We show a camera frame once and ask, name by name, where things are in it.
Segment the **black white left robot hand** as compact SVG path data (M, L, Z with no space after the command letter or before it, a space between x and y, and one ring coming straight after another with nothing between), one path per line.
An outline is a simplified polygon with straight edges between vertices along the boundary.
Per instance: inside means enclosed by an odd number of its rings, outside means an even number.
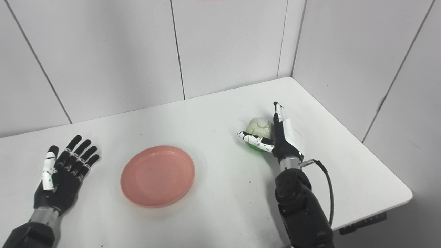
M90 139L76 135L59 153L52 145L45 155L40 183L34 194L33 208L49 208L63 215L74 205L83 181L100 159Z

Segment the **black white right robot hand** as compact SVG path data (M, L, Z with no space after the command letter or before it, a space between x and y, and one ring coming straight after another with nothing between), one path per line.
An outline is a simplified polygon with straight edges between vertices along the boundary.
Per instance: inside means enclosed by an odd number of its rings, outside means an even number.
M274 119L272 125L266 123L260 130L271 131L273 138L266 138L263 135L252 134L241 131L238 136L246 143L269 153L272 153L279 162L289 157L296 157L303 162L304 154L301 149L304 147L302 133L293 128L291 119L286 118L285 109L279 102L274 102Z

